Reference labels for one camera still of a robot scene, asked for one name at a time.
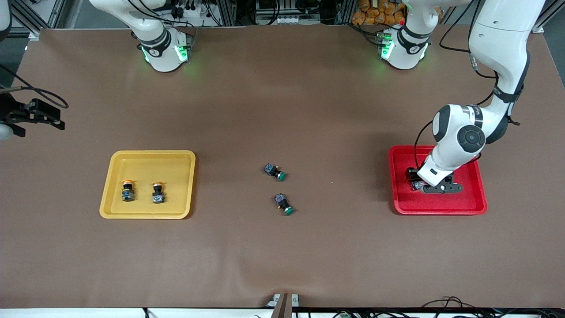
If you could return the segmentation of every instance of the cable connector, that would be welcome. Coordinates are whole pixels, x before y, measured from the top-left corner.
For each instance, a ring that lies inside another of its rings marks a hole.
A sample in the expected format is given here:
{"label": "cable connector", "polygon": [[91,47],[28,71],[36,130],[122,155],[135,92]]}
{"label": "cable connector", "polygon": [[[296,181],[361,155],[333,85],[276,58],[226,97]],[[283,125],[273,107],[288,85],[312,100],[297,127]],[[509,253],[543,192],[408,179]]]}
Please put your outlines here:
{"label": "cable connector", "polygon": [[479,66],[477,65],[477,60],[475,59],[475,56],[473,55],[473,53],[469,53],[469,61],[471,61],[471,66],[473,67],[473,70],[475,72],[478,72]]}

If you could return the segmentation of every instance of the teal cap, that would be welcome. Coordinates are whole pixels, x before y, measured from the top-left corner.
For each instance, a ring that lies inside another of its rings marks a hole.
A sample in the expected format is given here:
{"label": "teal cap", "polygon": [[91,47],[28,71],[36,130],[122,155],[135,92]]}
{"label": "teal cap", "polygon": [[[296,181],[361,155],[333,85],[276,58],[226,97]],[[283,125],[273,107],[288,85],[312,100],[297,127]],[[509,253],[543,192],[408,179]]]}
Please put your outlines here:
{"label": "teal cap", "polygon": [[294,208],[293,207],[288,207],[286,209],[284,209],[284,215],[289,216],[294,212]]}

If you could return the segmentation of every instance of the brown table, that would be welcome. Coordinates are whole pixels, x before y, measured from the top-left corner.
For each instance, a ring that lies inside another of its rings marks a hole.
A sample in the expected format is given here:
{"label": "brown table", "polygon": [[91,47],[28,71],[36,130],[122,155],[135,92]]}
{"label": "brown table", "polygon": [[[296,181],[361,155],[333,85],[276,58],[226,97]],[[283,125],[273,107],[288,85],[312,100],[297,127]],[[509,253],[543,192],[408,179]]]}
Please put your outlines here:
{"label": "brown table", "polygon": [[[446,44],[464,47],[466,32]],[[475,217],[396,214],[387,157],[444,104],[489,93],[466,54],[432,45],[398,71],[345,26],[203,29],[192,64],[160,74],[135,43],[127,30],[45,30],[29,44],[19,74],[71,108],[65,131],[28,124],[2,142],[2,307],[252,307],[282,291],[304,306],[564,305],[565,90],[542,35],[522,126],[480,160],[489,210]],[[100,217],[122,149],[197,154],[188,219]]]}

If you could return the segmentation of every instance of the tabletop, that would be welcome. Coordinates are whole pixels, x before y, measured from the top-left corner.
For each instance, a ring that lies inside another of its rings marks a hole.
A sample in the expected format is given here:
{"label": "tabletop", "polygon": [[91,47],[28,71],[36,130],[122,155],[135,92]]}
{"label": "tabletop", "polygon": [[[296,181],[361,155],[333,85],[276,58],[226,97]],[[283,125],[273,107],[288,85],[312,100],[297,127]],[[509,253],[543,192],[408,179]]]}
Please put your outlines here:
{"label": "tabletop", "polygon": [[[565,89],[543,35],[528,43],[522,125],[479,161],[488,211],[440,217],[394,211],[387,154],[443,105],[489,94],[466,54],[433,44],[400,71],[347,26],[201,29],[191,64],[162,74],[129,33],[29,43],[18,74],[70,108],[65,131],[24,124],[0,144],[0,306],[255,307],[282,292],[320,307],[563,306]],[[455,27],[445,44],[466,38]],[[143,149],[196,154],[188,218],[99,215],[110,157]]]}

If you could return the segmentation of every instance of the yellow tray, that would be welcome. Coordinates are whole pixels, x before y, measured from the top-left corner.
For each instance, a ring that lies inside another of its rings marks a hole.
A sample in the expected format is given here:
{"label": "yellow tray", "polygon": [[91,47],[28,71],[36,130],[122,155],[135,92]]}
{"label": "yellow tray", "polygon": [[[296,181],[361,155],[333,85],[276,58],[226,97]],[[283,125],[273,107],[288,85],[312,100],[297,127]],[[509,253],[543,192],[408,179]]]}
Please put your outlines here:
{"label": "yellow tray", "polygon": [[[118,151],[110,159],[100,215],[104,218],[180,219],[190,212],[196,156],[192,151]],[[122,180],[133,181],[134,201],[121,199]],[[153,183],[163,182],[165,202],[153,203]]]}

